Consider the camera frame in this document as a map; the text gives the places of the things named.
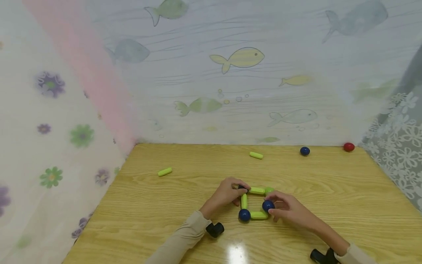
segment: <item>fish print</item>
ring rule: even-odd
[[[220,55],[210,55],[210,59],[215,63],[222,64],[221,72],[225,74],[229,71],[230,66],[238,68],[250,68],[264,59],[264,54],[256,48],[241,48],[235,51],[228,60]]]
[[[218,128],[216,128],[215,126],[209,126],[207,128],[203,128],[202,130],[208,131],[208,132],[215,132],[218,130]]]
[[[334,31],[338,31],[345,36],[364,33],[381,24],[388,17],[387,9],[379,0],[369,0],[357,5],[341,20],[333,11],[326,11],[325,13],[330,21],[331,28],[322,43],[325,43]]]
[[[269,136],[269,137],[266,137],[266,138],[263,138],[263,139],[257,139],[257,143],[272,143],[272,142],[277,142],[277,141],[280,141],[280,139],[279,138],[276,138],[276,137],[274,137],[274,136]]]
[[[178,19],[186,14],[188,8],[188,4],[182,0],[165,0],[159,7],[145,7],[145,10],[151,15],[155,27],[160,20],[160,16],[167,19]]]
[[[306,123],[312,120],[315,120],[318,115],[309,109],[299,109],[295,110],[293,112],[288,113],[287,115],[282,116],[279,113],[270,113],[270,117],[274,119],[271,123],[269,123],[267,126],[271,127],[280,121],[291,123],[291,124],[300,124],[300,123]]]
[[[378,88],[371,88],[369,83],[362,83],[360,84],[359,89],[351,91],[351,94],[354,97],[353,103],[359,103],[367,97],[376,99],[385,98],[397,87],[398,82],[398,79],[392,79],[382,83]]]
[[[284,85],[284,84],[305,85],[307,83],[310,83],[311,81],[312,81],[312,77],[310,77],[308,75],[296,75],[296,76],[290,77],[288,79],[282,78],[281,84],[279,85],[279,87]]]
[[[186,116],[190,111],[196,113],[209,113],[216,111],[223,106],[219,101],[207,97],[199,97],[189,106],[180,101],[176,101],[174,104],[176,105],[176,109],[180,111],[181,117]]]
[[[105,50],[114,65],[116,64],[116,60],[122,60],[127,63],[140,63],[150,54],[150,51],[146,47],[142,46],[133,39],[121,40],[117,44],[114,52],[112,52],[109,48],[105,48]]]

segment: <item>black object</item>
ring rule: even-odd
[[[239,185],[238,189],[246,189],[246,188],[245,188],[245,187],[243,187],[242,185]]]
[[[319,263],[319,264],[337,264],[338,263],[338,260],[334,256],[334,250],[332,250],[332,248],[329,248],[325,255],[319,252],[318,250],[314,249],[311,252],[310,258],[314,262]]]
[[[218,222],[215,225],[213,223],[209,224],[205,229],[213,238],[218,238],[224,232],[224,226],[222,223]]]

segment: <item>red ball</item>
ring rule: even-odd
[[[343,149],[347,152],[351,152],[354,150],[354,145],[353,143],[347,142],[346,144],[343,145]]]

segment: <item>beige sleeve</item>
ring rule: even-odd
[[[355,244],[350,244],[350,247],[347,249],[347,253],[344,256],[340,257],[335,253],[334,255],[341,264],[377,264],[375,260]]]
[[[201,240],[209,224],[211,221],[205,219],[201,212],[193,212],[145,264],[179,264],[186,251]]]

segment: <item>table surface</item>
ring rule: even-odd
[[[242,145],[139,144],[110,186],[64,264],[139,264],[213,193],[225,177],[294,194],[380,264],[422,263],[422,217],[364,150]],[[249,152],[262,153],[262,160]],[[158,177],[157,172],[173,172]],[[259,210],[262,196],[249,195]],[[279,221],[240,223],[239,208],[212,219],[225,232],[206,234],[182,263],[312,263],[327,246]]]

